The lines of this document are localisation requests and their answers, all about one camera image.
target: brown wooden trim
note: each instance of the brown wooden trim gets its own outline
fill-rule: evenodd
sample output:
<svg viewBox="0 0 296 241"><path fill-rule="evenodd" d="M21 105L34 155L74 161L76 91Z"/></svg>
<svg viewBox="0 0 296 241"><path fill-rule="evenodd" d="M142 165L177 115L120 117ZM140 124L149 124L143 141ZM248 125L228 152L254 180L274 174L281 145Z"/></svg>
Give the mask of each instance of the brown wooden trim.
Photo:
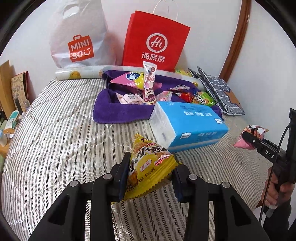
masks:
<svg viewBox="0 0 296 241"><path fill-rule="evenodd" d="M251 3L252 3L252 0L242 0L242 6L239 13L237 29L235 31L232 44L230 46L228 56L225 60L225 63L219 75L219 77L224 79L225 82L229 80L230 75L237 62L237 58L239 56L240 50L242 49L242 44L246 36L249 18L250 18Z"/></svg>
<svg viewBox="0 0 296 241"><path fill-rule="evenodd" d="M0 101L7 118L15 111L10 81L11 68L9 66L9 61L6 61L4 64L0 65Z"/></svg>

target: pink snack bag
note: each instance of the pink snack bag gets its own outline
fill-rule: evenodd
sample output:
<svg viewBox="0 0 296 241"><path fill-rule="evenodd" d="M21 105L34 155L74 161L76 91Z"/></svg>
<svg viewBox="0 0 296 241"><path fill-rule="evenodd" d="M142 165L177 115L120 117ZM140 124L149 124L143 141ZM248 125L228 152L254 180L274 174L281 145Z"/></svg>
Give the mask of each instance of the pink snack bag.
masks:
<svg viewBox="0 0 296 241"><path fill-rule="evenodd" d="M125 85L126 88L134 94L142 93L144 90L144 73L138 73L138 72L126 73L111 80L110 83ZM162 85L163 85L162 83L154 83L152 89L156 90L158 88L161 88Z"/></svg>
<svg viewBox="0 0 296 241"><path fill-rule="evenodd" d="M244 131L247 131L247 132L253 134L255 137L259 138L260 140L263 140L265 133L268 132L268 129L265 129L265 128L263 128L261 126L257 126L257 125L249 125L242 131L242 133ZM233 146L238 147L238 148L247 149L247 150L255 150L254 146L251 143L246 142L242 138L242 133L240 134L236 143Z"/></svg>

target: yellow snack bag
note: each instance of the yellow snack bag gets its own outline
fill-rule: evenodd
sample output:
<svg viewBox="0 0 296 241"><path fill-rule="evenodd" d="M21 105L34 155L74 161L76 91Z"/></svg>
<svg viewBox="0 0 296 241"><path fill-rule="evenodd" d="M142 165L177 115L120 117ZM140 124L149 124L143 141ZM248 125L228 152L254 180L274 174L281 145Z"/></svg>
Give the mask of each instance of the yellow snack bag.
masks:
<svg viewBox="0 0 296 241"><path fill-rule="evenodd" d="M124 200L142 196L167 185L167 178L176 166L178 163L174 155L167 149L136 134Z"/></svg>
<svg viewBox="0 0 296 241"><path fill-rule="evenodd" d="M175 73L182 74L193 78L192 74L188 70L184 69L175 69Z"/></svg>

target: bed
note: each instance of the bed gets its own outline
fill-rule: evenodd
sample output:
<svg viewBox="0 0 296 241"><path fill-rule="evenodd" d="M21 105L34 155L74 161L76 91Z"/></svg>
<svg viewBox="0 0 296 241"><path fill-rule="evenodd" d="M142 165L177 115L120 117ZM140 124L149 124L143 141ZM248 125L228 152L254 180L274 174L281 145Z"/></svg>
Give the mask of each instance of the bed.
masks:
<svg viewBox="0 0 296 241"><path fill-rule="evenodd" d="M2 207L7 222L27 240L58 195L72 180L94 181L120 163L139 133L154 140L148 120L98 124L92 110L105 88L99 78L52 80L29 108L15 132L2 179ZM257 205L268 161L255 151L234 148L247 125L242 116L226 116L229 132L217 144L176 155L207 182L228 181L250 209ZM116 240L183 240L188 204L174 197L172 185L135 200L112 205ZM214 239L213 204L209 240ZM90 201L85 240L90 240Z"/></svg>

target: white plastic bag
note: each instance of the white plastic bag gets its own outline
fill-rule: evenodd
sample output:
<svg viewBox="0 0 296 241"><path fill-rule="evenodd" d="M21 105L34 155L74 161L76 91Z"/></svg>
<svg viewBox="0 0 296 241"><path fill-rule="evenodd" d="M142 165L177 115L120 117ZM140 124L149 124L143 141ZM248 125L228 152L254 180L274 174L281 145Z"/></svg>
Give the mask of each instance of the white plastic bag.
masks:
<svg viewBox="0 0 296 241"><path fill-rule="evenodd" d="M58 68L115 65L100 0L59 0L53 13L50 51Z"/></svg>

